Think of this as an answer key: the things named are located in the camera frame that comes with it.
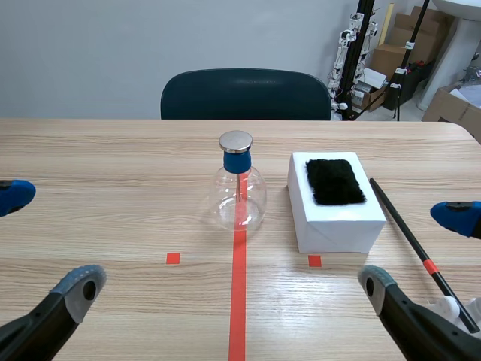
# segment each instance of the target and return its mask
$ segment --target glass flask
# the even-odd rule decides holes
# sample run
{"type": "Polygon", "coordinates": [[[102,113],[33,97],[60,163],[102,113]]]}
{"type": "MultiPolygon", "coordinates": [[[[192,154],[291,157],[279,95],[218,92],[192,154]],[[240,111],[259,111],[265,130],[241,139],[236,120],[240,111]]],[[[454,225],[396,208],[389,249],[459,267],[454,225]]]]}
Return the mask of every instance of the glass flask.
{"type": "Polygon", "coordinates": [[[259,171],[252,167],[253,138],[241,131],[227,132],[219,139],[224,166],[210,185],[210,212],[223,228],[254,230],[264,218],[267,189],[259,171]]]}

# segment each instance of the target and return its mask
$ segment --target wooden table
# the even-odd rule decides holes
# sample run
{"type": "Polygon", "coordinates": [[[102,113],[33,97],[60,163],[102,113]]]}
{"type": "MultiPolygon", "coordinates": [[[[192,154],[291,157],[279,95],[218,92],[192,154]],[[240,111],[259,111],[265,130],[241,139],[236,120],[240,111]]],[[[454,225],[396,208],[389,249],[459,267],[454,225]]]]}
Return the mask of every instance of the wooden table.
{"type": "Polygon", "coordinates": [[[369,255],[299,254],[286,189],[293,151],[354,151],[465,302],[480,296],[481,242],[429,209],[481,197],[481,148],[448,123],[0,120],[0,178],[37,186],[1,219],[0,323],[33,308],[69,269],[102,264],[107,285],[57,360],[227,360],[232,234],[210,221],[217,138],[254,137],[268,210],[247,243],[247,360],[396,360],[357,281],[385,268],[415,302],[440,296],[389,218],[369,255]],[[166,265],[180,252],[179,265],[166,265]]]}

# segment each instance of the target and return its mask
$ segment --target white sink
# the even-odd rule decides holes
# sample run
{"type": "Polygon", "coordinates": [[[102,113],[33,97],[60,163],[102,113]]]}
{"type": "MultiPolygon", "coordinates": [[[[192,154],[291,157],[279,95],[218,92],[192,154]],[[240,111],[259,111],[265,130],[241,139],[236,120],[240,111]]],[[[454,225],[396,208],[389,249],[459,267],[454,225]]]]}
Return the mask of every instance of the white sink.
{"type": "Polygon", "coordinates": [[[481,40],[481,0],[433,0],[433,3],[439,10],[458,19],[452,24],[455,33],[442,58],[437,60],[434,73],[418,103],[424,111],[440,87],[460,80],[459,74],[471,63],[481,40]]]}
{"type": "Polygon", "coordinates": [[[433,3],[446,14],[462,19],[481,21],[480,0],[433,0],[433,3]]]}

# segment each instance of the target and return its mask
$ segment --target red square marker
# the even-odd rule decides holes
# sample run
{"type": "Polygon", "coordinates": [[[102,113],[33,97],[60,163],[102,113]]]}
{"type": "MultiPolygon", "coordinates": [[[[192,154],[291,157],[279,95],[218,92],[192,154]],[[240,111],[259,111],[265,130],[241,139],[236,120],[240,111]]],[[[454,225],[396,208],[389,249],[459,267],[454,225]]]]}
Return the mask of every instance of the red square marker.
{"type": "Polygon", "coordinates": [[[309,255],[309,267],[322,267],[321,256],[319,255],[309,255]]]}
{"type": "Polygon", "coordinates": [[[180,263],[180,253],[167,253],[165,263],[168,265],[178,265],[180,263]]]}

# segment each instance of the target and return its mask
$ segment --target dark green chair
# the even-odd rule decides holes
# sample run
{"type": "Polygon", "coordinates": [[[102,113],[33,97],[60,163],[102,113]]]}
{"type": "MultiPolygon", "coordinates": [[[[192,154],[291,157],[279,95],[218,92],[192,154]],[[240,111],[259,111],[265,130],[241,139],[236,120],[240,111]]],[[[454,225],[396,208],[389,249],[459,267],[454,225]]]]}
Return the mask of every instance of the dark green chair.
{"type": "Polygon", "coordinates": [[[183,73],[165,86],[160,108],[162,119],[331,119],[331,100],[320,80],[281,70],[183,73]]]}

